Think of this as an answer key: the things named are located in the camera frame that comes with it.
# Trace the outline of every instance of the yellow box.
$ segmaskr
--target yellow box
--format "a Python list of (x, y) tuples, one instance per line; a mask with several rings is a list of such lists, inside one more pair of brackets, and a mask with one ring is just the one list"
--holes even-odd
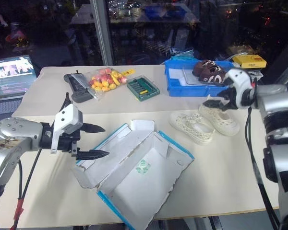
[(265, 68), (267, 62), (259, 55), (239, 55), (233, 57), (233, 61), (241, 65), (243, 69)]

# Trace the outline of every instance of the open cardboard box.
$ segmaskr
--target open cardboard box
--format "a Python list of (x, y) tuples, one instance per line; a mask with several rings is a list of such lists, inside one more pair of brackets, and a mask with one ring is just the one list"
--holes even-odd
[(83, 188), (97, 194), (132, 230), (144, 230), (194, 157), (150, 120), (122, 125), (95, 149), (110, 152), (78, 161), (72, 169)]

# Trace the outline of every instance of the metal pole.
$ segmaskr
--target metal pole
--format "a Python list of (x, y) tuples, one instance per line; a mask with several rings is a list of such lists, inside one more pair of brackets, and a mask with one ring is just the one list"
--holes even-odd
[(108, 14), (104, 0), (90, 0), (102, 61), (105, 66), (113, 65)]

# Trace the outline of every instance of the white lace shoe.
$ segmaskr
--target white lace shoe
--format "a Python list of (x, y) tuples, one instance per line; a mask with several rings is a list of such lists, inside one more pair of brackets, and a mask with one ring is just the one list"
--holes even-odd
[(217, 131), (226, 136), (234, 136), (239, 130), (239, 124), (234, 121), (226, 112), (218, 108), (208, 108), (203, 104), (200, 105), (198, 111), (207, 118)]
[(187, 134), (196, 144), (205, 145), (212, 140), (215, 129), (208, 125), (200, 114), (187, 114), (185, 112), (173, 112), (169, 123), (177, 130)]

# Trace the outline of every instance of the remote control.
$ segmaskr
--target remote control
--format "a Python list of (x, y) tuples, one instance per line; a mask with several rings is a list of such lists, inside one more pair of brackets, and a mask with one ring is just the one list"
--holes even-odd
[(93, 98), (93, 96), (71, 75), (64, 75), (64, 80), (69, 83), (72, 89), (72, 100), (81, 103)]

